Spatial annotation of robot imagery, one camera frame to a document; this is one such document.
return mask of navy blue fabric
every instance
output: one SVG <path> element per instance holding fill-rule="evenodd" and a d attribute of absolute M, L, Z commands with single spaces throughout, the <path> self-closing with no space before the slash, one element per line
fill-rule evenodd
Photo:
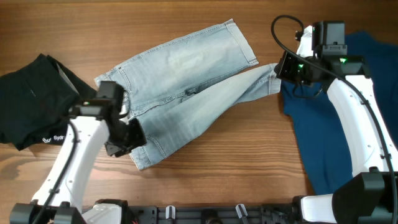
<path fill-rule="evenodd" d="M 398 143 L 398 46 L 376 42 L 366 32 L 346 36 L 349 55 L 363 55 L 369 65 L 377 105 L 395 145 Z M 313 99 L 294 97 L 294 85 L 282 82 L 284 113 L 293 119 L 305 171 L 316 194 L 332 194 L 352 179 L 351 156 L 337 112 L 322 92 Z M 298 88 L 313 95 L 319 85 Z"/>

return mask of light blue jeans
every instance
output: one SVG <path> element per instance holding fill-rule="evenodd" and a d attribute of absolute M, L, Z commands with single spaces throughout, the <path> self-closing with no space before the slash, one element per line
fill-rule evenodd
<path fill-rule="evenodd" d="M 116 81 L 130 101 L 147 144 L 130 156 L 150 167 L 191 140 L 236 103 L 278 93 L 275 64 L 235 75 L 258 61 L 231 19 L 154 47 L 95 78 Z"/>

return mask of wooden table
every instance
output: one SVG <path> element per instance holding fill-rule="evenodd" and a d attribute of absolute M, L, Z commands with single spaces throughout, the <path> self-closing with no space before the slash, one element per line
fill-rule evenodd
<path fill-rule="evenodd" d="M 50 54 L 95 86 L 94 77 L 151 47 L 233 18 L 260 65 L 278 62 L 282 49 L 272 39 L 271 21 L 291 14 L 307 26 L 344 20 L 346 33 L 366 30 L 398 44 L 397 1 L 268 0 L 130 2 L 58 0 L 0 4 L 0 75 Z M 280 21 L 277 35 L 297 47 L 297 25 Z M 0 222 L 16 202 L 29 203 L 42 185 L 59 147 L 43 144 L 18 152 L 0 144 Z M 98 156 L 84 204 L 121 198 L 130 205 L 217 206 L 289 202 L 313 194 L 282 97 L 241 103 L 178 152 L 144 171 L 128 156 Z"/>

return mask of folded jeans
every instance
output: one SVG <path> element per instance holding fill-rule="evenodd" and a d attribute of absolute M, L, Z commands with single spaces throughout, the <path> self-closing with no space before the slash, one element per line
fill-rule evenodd
<path fill-rule="evenodd" d="M 235 75 L 257 64 L 231 19 L 136 55 L 95 82 L 116 81 L 126 89 L 124 104 L 147 138 L 130 153 L 141 170 L 197 138 L 234 104 L 278 93 L 274 64 Z"/>

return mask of black cloth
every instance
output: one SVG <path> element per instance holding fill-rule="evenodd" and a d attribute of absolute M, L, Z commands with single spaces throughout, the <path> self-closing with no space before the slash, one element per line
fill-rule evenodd
<path fill-rule="evenodd" d="M 18 150 L 40 142 L 62 144 L 67 132 L 62 116 L 80 99 L 95 95 L 60 62 L 40 54 L 24 68 L 0 77 L 0 142 L 11 142 Z"/>

